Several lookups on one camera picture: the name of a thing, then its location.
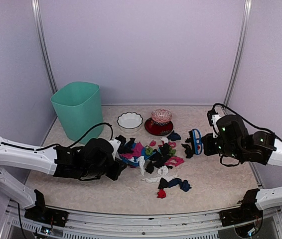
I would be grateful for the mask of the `blue hand brush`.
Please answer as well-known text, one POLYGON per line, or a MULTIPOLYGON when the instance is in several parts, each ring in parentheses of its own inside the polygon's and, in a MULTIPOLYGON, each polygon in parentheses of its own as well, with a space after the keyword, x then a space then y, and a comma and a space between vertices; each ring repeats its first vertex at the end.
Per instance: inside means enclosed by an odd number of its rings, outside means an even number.
POLYGON ((192 146, 192 151, 195 155, 200 155, 203 150, 203 144, 201 141, 201 133, 198 129, 194 128, 189 132, 190 143, 192 146))

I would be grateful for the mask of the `blue plastic dustpan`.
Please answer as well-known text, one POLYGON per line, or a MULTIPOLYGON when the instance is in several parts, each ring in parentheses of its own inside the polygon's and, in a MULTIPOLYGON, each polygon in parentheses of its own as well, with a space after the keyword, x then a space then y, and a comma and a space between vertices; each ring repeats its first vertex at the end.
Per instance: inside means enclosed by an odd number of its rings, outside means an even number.
POLYGON ((144 160, 150 160, 150 158, 155 154, 155 151, 151 147, 143 147, 141 151, 139 148, 136 153, 133 154, 119 154, 119 159, 122 162, 130 165, 131 167, 139 167, 140 165, 140 157, 143 156, 144 160))

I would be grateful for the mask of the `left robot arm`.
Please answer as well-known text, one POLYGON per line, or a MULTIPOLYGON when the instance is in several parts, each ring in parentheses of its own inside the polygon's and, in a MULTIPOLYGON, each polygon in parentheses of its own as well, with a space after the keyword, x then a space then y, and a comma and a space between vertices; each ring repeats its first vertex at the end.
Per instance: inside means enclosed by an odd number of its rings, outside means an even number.
POLYGON ((92 138, 84 146, 55 143, 39 147, 0 136, 0 190, 40 221, 47 221, 51 210, 45 205, 44 195, 37 189, 25 186, 4 167, 28 169, 79 181, 99 180, 102 176, 116 181, 127 166, 116 157, 121 146, 122 143, 115 138, 92 138))

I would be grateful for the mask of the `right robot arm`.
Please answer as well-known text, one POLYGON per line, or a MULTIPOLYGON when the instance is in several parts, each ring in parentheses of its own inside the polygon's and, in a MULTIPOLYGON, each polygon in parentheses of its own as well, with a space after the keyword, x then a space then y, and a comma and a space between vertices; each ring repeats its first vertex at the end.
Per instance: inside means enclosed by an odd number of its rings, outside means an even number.
MULTIPOLYGON (((282 167, 282 139, 267 128, 253 126, 257 131, 249 134, 248 120, 235 111, 221 116, 214 108, 207 112, 213 132, 201 138, 206 156, 229 157, 238 164, 255 162, 282 167)), ((282 186, 272 189, 252 189, 245 193, 236 216, 247 221, 258 210, 282 206, 282 186)))

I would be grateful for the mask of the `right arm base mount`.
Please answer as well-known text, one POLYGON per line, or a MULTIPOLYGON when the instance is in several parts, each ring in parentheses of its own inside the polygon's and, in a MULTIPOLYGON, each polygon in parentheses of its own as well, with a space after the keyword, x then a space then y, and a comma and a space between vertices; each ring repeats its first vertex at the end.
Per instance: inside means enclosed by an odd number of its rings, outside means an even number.
POLYGON ((256 206, 256 195, 260 189, 248 190, 239 207, 221 210, 219 212, 220 220, 223 227, 241 224, 256 220, 263 217, 263 210, 256 206))

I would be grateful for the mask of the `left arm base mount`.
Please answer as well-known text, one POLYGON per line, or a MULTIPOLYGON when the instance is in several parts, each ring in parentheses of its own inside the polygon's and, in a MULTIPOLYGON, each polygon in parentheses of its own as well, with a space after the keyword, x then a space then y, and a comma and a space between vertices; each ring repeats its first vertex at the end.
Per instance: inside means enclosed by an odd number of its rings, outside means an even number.
POLYGON ((34 190, 34 193, 34 206, 25 210, 24 217, 36 222, 64 228, 69 213, 65 210, 46 207, 44 195, 37 189, 34 190))

